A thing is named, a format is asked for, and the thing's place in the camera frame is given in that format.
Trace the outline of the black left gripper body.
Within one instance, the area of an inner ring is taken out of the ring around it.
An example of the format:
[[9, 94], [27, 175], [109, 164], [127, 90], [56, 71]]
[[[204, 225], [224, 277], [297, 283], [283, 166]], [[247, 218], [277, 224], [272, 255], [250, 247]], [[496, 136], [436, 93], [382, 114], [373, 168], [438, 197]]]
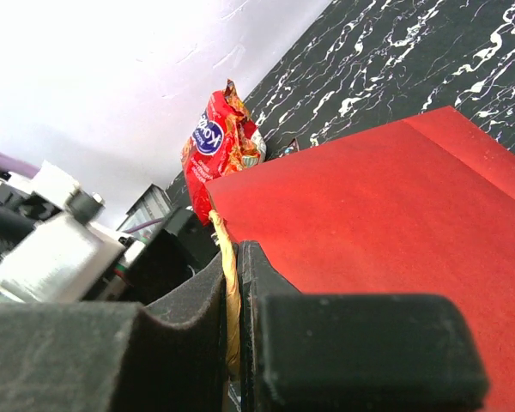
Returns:
[[151, 303], [204, 269], [219, 252], [211, 230], [182, 208], [159, 219], [144, 241], [128, 233], [120, 244], [121, 257], [106, 267], [82, 300]]

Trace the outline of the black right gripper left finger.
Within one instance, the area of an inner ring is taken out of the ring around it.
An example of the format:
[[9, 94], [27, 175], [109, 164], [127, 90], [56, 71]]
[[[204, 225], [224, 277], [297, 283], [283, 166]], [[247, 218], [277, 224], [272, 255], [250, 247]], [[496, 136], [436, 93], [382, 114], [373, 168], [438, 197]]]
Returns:
[[219, 411], [221, 259], [148, 306], [0, 303], [0, 411]]

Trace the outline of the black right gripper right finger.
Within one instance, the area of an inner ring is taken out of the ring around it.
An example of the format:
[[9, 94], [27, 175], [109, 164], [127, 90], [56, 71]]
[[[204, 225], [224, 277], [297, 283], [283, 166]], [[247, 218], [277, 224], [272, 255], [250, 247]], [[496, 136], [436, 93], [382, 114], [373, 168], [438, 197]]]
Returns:
[[304, 294], [255, 241], [237, 250], [244, 411], [477, 411], [489, 379], [435, 294]]

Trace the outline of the red candy bag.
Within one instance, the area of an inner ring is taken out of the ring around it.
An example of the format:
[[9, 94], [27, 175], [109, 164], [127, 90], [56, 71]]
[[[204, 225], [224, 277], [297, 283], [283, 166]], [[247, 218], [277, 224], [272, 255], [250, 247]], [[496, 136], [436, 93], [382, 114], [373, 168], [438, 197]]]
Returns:
[[212, 210], [209, 181], [264, 162], [266, 143], [235, 84], [214, 91], [181, 152], [191, 206], [198, 220], [209, 224]]

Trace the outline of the purple M&M's pack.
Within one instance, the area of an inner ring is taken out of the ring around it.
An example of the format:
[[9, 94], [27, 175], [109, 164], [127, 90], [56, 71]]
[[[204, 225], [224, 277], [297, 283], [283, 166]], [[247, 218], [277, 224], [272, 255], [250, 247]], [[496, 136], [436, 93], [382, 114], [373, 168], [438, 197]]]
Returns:
[[291, 155], [300, 151], [300, 145], [297, 139], [293, 139], [290, 144], [283, 150], [282, 156]]

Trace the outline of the red brown paper bag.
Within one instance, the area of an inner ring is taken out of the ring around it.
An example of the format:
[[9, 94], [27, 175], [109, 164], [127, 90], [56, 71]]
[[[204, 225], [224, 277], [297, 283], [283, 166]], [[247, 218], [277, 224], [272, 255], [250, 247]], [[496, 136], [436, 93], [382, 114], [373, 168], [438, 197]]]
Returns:
[[434, 293], [515, 411], [515, 155], [451, 107], [208, 183], [236, 241], [307, 293]]

